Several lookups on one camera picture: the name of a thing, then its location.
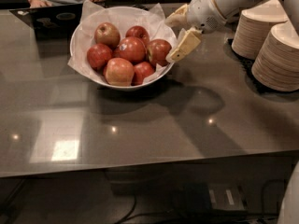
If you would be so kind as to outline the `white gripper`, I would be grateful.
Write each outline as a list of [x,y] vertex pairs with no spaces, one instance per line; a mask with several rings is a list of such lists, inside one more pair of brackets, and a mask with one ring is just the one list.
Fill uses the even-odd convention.
[[171,13],[164,22],[169,27],[186,28],[188,24],[192,27],[179,32],[177,44],[167,54],[166,60],[174,63],[198,47],[202,32],[207,34],[218,30],[225,25],[226,19],[214,0],[192,0],[189,5],[184,4]]

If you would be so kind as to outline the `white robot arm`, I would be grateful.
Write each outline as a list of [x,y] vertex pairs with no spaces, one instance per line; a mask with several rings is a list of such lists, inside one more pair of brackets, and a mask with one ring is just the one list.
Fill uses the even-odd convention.
[[[222,27],[241,8],[250,8],[263,0],[191,0],[172,13],[165,23],[182,28],[178,43],[167,55],[169,62],[180,61],[199,44],[201,33]],[[280,40],[297,46],[299,36],[299,0],[278,0],[289,21],[274,28]]]

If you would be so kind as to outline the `person's right hand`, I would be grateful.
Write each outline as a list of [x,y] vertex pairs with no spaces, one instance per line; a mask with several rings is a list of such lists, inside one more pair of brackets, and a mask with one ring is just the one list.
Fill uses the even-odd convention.
[[30,8],[34,7],[50,7],[51,2],[46,0],[31,0],[30,1]]

